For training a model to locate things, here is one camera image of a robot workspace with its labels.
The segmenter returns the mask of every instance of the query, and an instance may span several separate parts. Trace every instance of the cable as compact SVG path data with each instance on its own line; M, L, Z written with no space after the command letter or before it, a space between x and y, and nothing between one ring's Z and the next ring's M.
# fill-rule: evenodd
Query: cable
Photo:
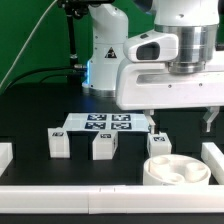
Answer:
M54 0L50 6L46 9L46 11L43 13L43 15L40 17L39 21L37 22L36 26L34 27L33 31L30 33L28 39L26 40L25 44L23 45L22 49L20 50L19 54L17 55L16 59L14 60L11 68L8 70L8 72L6 73L5 77L3 78L3 80L1 81L0 84L0 90L2 89L2 86L4 85L5 81L7 80L7 78L9 77L9 75L11 74L12 70L14 69L14 67L16 66L18 60L20 59L22 53L24 52L24 50L26 49L27 45L29 44L30 40L32 39L33 35L35 34L36 30L38 29L38 27L40 26L41 22L43 21L43 19L45 18L45 16L48 14L48 12L51 10L51 8L54 6L54 4L57 2L57 0Z
M29 75L40 73L40 72L50 72L50 71L60 71L60 70L69 70L69 69L74 69L73 66L65 66L65 67L53 67L53 68L40 68L40 69L35 69L29 72L25 72L20 76L17 76L15 79L13 79L7 87L4 89L3 93L7 91L10 87L12 87L16 82L18 82L20 79L23 79Z
M46 79L49 79L49 78L53 78L53 77L60 77L60 76L70 76L70 77L74 77L74 76L80 76L80 77L84 77L85 75L82 73L82 72L78 72L76 74L54 74L54 75L48 75L46 77L44 77L43 79L40 80L39 83L43 83Z
M67 25L68 25L69 47L70 47L70 64L74 65L78 63L78 56L76 53L72 10L66 10L66 16L67 16Z

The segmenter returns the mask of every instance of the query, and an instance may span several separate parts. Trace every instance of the green backdrop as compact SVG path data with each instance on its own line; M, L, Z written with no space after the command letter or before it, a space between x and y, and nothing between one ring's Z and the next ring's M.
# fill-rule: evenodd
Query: green backdrop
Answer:
M0 80L13 63L37 21L53 0L1 0L0 7ZM115 0L115 6L129 18L129 36L153 28L153 17L143 14L132 0ZM221 17L217 39L224 40L224 19ZM81 63L92 54L91 17L75 20L77 53ZM53 66L69 65L67 23L64 10L57 5L50 11L35 33L9 79L26 71ZM37 82L43 74L31 76L23 82ZM54 78L49 81L65 81Z

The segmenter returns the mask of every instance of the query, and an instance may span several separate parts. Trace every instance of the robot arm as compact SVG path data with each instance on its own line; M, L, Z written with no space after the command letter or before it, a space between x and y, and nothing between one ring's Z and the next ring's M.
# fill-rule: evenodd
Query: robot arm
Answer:
M224 105L224 52L215 51L219 0L134 2L144 12L156 12L155 28L124 44L117 105L124 110L208 107L204 119L211 123Z
M93 21L93 55L88 61L83 90L114 97L118 66L125 58L123 44L128 38L128 17L111 4L90 6L89 11Z

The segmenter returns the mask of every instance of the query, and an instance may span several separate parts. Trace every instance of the blue light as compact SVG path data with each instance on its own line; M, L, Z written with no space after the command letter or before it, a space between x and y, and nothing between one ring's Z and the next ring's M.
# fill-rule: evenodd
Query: blue light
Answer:
M89 61L87 62L86 84L89 85Z

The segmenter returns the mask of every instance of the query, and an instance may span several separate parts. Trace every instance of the black tabletop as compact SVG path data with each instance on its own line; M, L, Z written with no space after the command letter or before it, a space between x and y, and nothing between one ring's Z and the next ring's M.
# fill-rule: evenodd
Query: black tabletop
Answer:
M157 131L166 132L172 153L200 159L202 142L224 146L221 110L210 133L202 131L206 110L155 111ZM0 142L13 143L14 159L0 185L141 185L147 159L146 133L119 133L113 160L93 161L91 143L96 133L69 133L71 158L51 159L48 128L62 127L68 113L127 113L112 98L84 95L67 84L20 84L0 96ZM224 214L138 215L0 215L1 223L221 223Z

